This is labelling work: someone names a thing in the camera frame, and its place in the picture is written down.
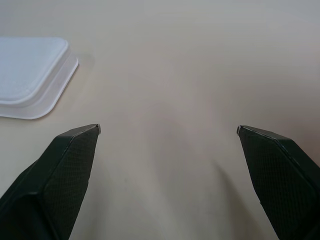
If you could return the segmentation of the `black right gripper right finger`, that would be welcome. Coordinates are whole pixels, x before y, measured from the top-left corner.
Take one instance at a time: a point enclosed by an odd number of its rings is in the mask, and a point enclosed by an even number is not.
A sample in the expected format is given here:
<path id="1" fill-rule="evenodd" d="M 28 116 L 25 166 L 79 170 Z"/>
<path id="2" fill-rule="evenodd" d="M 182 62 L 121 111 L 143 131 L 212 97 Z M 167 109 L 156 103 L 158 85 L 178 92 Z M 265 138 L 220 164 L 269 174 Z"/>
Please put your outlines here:
<path id="1" fill-rule="evenodd" d="M 237 135 L 279 240 L 320 240 L 320 167 L 288 137 L 246 125 Z"/>

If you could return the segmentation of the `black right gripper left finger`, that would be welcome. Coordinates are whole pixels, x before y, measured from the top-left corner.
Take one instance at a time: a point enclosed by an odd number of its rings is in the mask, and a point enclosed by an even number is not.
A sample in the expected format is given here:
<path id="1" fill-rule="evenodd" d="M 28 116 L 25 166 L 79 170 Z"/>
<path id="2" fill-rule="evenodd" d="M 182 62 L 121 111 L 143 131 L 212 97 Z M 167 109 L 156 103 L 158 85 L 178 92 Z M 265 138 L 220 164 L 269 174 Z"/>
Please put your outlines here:
<path id="1" fill-rule="evenodd" d="M 69 240 L 94 162 L 99 124 L 56 136 L 0 197 L 0 240 Z"/>

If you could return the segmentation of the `white plastic tray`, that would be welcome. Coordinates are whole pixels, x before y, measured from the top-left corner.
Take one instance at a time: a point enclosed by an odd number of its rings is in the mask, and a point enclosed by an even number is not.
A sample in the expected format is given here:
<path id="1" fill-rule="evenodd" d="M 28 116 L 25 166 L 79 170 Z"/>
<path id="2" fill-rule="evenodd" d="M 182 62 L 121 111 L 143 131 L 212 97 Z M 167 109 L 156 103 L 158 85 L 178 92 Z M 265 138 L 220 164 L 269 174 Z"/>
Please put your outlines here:
<path id="1" fill-rule="evenodd" d="M 0 37 L 0 117 L 34 120 L 48 114 L 79 61 L 59 37 Z"/>

